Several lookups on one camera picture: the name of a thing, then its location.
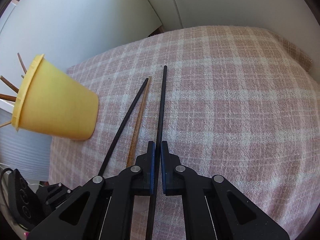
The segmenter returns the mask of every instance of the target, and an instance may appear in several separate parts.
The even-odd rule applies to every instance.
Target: upside-down yellow cup
[[[26,130],[89,139],[98,115],[98,96],[37,55],[19,89],[12,125]]]

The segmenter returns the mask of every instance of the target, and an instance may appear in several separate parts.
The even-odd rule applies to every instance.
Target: wooden stick
[[[11,102],[15,102],[17,98],[16,98],[16,97],[13,97],[13,96],[8,96],[8,95],[0,94],[0,99],[7,100],[7,101],[11,101]]]
[[[18,93],[19,89],[17,87],[15,87],[14,85],[12,85],[6,78],[4,78],[3,76],[0,76],[0,80],[3,81],[4,84],[6,84],[9,88],[11,88],[14,92]]]
[[[8,125],[8,124],[11,124],[11,121],[5,122],[5,123],[3,123],[3,124],[0,124],[0,128],[6,126],[6,125]]]
[[[26,67],[24,66],[24,63],[22,62],[22,59],[21,59],[21,56],[20,56],[19,53],[18,53],[18,58],[19,58],[19,61],[20,61],[20,64],[21,64],[21,67],[22,67],[24,73],[27,73],[27,69],[26,69]]]
[[[135,157],[135,152],[136,152],[136,147],[137,147],[137,141],[138,141],[138,136],[139,136],[139,130],[140,130],[140,125],[142,122],[142,117],[143,117],[143,112],[146,107],[146,101],[147,101],[147,96],[149,93],[149,86],[151,83],[151,76],[148,79],[148,83],[146,85],[146,89],[143,94],[143,98],[141,101],[137,121],[136,121],[136,126],[134,127],[133,135],[132,135],[132,140],[131,140],[131,145],[130,145],[130,150],[129,150],[129,155],[127,159],[127,168],[134,165],[134,157]]]

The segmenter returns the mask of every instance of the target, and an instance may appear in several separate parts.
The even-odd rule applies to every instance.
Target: pink plaid fabric
[[[99,95],[87,141],[54,138],[50,183],[83,185],[98,173],[139,87],[152,76],[136,155],[156,140],[163,65],[168,65],[163,140],[198,174],[225,176],[294,239],[320,202],[320,89],[310,58],[258,28],[204,26],[109,50],[68,70]],[[139,105],[107,166],[125,168]],[[153,239],[184,239],[181,197],[161,194]],[[148,197],[137,197],[131,239],[144,239]]]

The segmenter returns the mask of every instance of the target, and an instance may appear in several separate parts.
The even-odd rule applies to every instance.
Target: screw head
[[[132,172],[138,172],[141,170],[141,168],[139,166],[132,166],[130,169]]]
[[[27,218],[31,218],[30,211],[29,211],[29,209],[28,209],[26,206],[23,206],[23,207],[22,207],[22,211],[23,211],[23,213],[25,214],[25,216],[26,216]]]
[[[221,183],[223,182],[223,177],[221,175],[216,175],[213,177],[215,182]]]
[[[185,170],[186,170],[185,166],[178,165],[178,166],[176,167],[176,171],[178,171],[178,172],[184,172]]]
[[[102,180],[103,180],[103,178],[102,178],[101,176],[95,176],[95,177],[93,177],[93,179],[92,179],[92,181],[93,181],[94,183],[100,183],[100,182],[102,182]]]

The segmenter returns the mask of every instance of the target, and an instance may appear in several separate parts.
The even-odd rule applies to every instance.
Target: white wall
[[[11,114],[0,109],[0,123],[11,119]],[[27,180],[48,181],[50,144],[52,137],[20,129],[11,125],[0,128],[0,163],[18,169]]]
[[[44,53],[66,70],[146,38],[160,25],[147,0],[20,0],[0,32],[0,74],[19,87],[23,72],[17,52],[26,66]],[[2,83],[0,93],[14,95]]]
[[[179,29],[171,0],[149,0],[166,30]],[[320,82],[320,26],[304,0],[176,0],[183,27],[254,26],[271,30],[299,46],[314,62]]]

